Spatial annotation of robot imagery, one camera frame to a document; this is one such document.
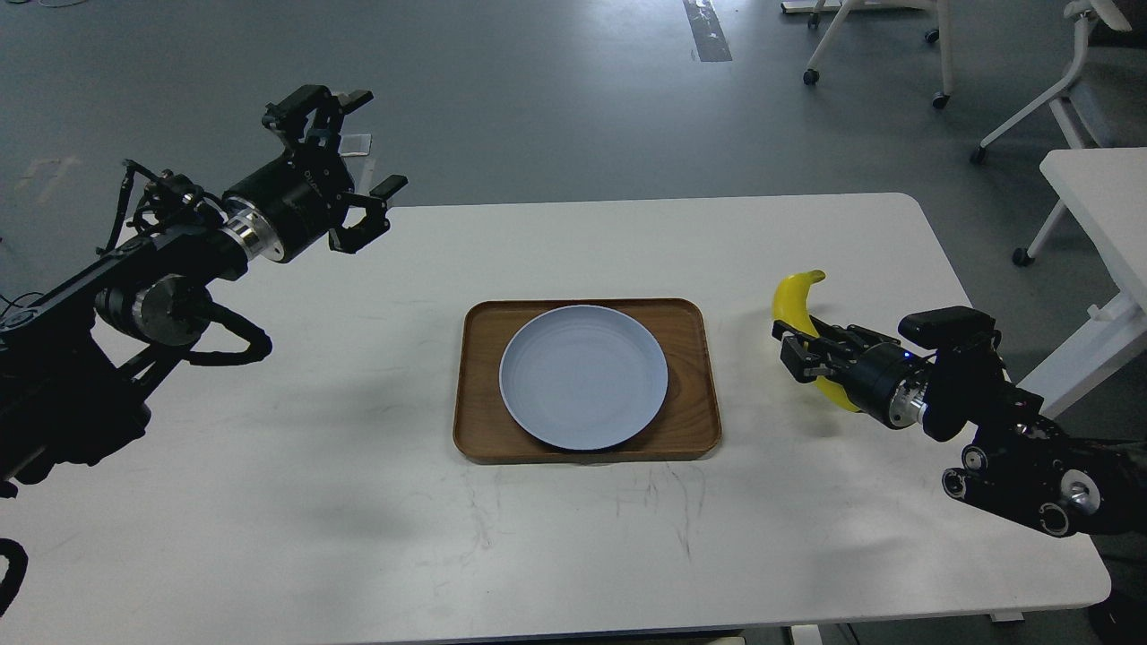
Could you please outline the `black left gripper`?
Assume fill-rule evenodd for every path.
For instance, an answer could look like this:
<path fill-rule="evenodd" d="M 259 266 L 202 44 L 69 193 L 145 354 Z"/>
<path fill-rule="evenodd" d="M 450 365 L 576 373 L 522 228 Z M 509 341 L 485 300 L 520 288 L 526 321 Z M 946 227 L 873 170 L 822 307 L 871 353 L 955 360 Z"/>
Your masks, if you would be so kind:
<path fill-rule="evenodd" d="M 345 116 L 373 99 L 370 90 L 331 93 L 305 84 L 266 106 L 263 127 L 276 135 L 283 151 L 224 192 L 225 231 L 245 257 L 295 261 L 327 233 L 331 252 L 356 254 L 390 230 L 389 201 L 409 179 L 393 173 L 368 195 L 356 194 L 340 153 Z M 345 226 L 351 209 L 361 209 L 362 217 Z"/>

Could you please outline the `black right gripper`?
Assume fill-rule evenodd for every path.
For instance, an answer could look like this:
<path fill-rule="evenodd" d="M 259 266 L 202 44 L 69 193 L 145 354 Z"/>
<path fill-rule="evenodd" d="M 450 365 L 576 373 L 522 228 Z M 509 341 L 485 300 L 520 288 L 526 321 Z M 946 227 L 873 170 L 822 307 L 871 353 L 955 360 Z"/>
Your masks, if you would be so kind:
<path fill-rule="evenodd" d="M 780 343 L 780 360 L 798 383 L 840 383 L 856 407 L 892 430 L 923 421 L 929 366 L 900 340 L 816 317 L 807 319 L 806 331 L 772 322 L 772 336 Z M 852 355 L 860 356 L 850 364 Z"/>

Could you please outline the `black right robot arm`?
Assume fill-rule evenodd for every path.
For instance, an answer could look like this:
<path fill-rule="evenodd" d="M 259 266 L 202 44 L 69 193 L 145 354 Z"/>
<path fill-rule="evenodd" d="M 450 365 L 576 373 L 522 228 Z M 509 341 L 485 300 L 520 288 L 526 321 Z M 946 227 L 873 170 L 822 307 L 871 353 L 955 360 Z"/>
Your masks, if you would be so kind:
<path fill-rule="evenodd" d="M 772 335 L 799 383 L 824 376 L 885 428 L 920 427 L 934 441 L 970 425 L 944 494 L 1053 538 L 1144 533 L 1144 443 L 1072 437 L 1043 399 L 1011 383 L 993 318 L 946 306 L 902 318 L 894 339 L 814 320 L 804 333 L 778 320 Z"/>

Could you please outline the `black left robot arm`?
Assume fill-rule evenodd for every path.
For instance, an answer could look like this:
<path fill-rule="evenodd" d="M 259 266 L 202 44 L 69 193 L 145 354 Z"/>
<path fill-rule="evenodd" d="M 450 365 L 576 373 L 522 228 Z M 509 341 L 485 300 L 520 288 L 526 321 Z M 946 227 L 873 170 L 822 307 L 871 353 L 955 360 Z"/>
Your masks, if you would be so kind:
<path fill-rule="evenodd" d="M 373 98 L 305 84 L 267 106 L 275 160 L 221 194 L 184 173 L 126 160 L 109 241 L 97 261 L 3 314 L 3 498 L 61 464 L 97 465 L 145 436 L 148 398 L 181 364 L 249 365 L 270 334 L 210 294 L 250 262 L 291 262 L 319 238 L 354 254 L 390 228 L 388 176 L 360 194 L 341 127 Z"/>

